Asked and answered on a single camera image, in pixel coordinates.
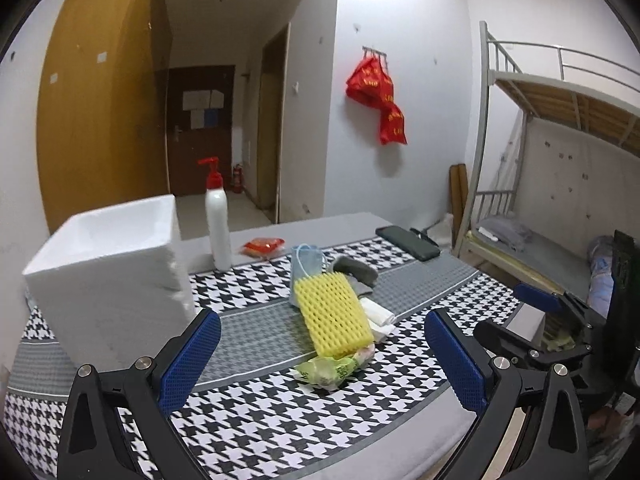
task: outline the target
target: white pump bottle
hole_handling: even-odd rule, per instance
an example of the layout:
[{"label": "white pump bottle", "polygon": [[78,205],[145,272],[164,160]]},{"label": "white pump bottle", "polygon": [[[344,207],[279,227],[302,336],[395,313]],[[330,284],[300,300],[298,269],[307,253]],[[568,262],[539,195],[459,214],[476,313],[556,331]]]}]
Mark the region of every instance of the white pump bottle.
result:
[{"label": "white pump bottle", "polygon": [[216,156],[204,158],[199,160],[198,164],[210,164],[211,167],[204,199],[209,225],[209,241],[216,269],[226,272],[231,268],[231,238],[224,182],[222,175],[218,172],[218,158]]}]

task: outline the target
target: fire extinguisher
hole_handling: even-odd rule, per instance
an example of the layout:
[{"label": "fire extinguisher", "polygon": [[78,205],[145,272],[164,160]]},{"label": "fire extinguisher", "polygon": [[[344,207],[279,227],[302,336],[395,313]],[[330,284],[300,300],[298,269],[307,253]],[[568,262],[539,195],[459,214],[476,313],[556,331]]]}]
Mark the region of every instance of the fire extinguisher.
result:
[{"label": "fire extinguisher", "polygon": [[242,193],[242,166],[236,164],[234,166],[234,193]]}]

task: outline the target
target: silver bolt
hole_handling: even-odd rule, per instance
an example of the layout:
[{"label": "silver bolt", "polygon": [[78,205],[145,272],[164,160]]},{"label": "silver bolt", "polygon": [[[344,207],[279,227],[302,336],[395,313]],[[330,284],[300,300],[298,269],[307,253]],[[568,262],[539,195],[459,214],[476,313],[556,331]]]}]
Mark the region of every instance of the silver bolt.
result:
[{"label": "silver bolt", "polygon": [[506,357],[496,357],[494,359],[494,365],[496,368],[500,368],[500,370],[506,370],[511,366],[511,363]]},{"label": "silver bolt", "polygon": [[91,365],[82,365],[78,368],[78,375],[80,377],[87,377],[91,373]]},{"label": "silver bolt", "polygon": [[151,359],[151,357],[141,357],[136,361],[136,368],[138,370],[146,370],[151,366],[152,362],[153,360]]},{"label": "silver bolt", "polygon": [[554,372],[560,376],[565,376],[569,373],[569,370],[566,369],[566,366],[558,363],[557,365],[554,365]]}]

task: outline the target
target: white styrofoam box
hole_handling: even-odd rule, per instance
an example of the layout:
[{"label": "white styrofoam box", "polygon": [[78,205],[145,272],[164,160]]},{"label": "white styrofoam box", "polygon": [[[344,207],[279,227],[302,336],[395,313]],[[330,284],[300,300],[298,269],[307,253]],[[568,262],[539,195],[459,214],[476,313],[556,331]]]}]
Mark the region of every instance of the white styrofoam box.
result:
[{"label": "white styrofoam box", "polygon": [[69,357],[98,371],[155,357],[195,317],[173,195],[71,217],[23,271]]}]

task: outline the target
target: hanging red bag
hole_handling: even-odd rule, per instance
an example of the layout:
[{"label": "hanging red bag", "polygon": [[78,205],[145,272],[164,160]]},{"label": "hanging red bag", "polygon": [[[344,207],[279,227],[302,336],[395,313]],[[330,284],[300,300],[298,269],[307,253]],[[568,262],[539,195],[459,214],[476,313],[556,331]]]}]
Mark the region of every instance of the hanging red bag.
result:
[{"label": "hanging red bag", "polygon": [[404,115],[396,104],[392,104],[387,110],[382,110],[380,115],[380,144],[385,146],[390,142],[406,144],[404,136]]},{"label": "hanging red bag", "polygon": [[347,79],[347,95],[369,108],[384,109],[394,100],[394,84],[382,69],[380,58],[365,56]]}]

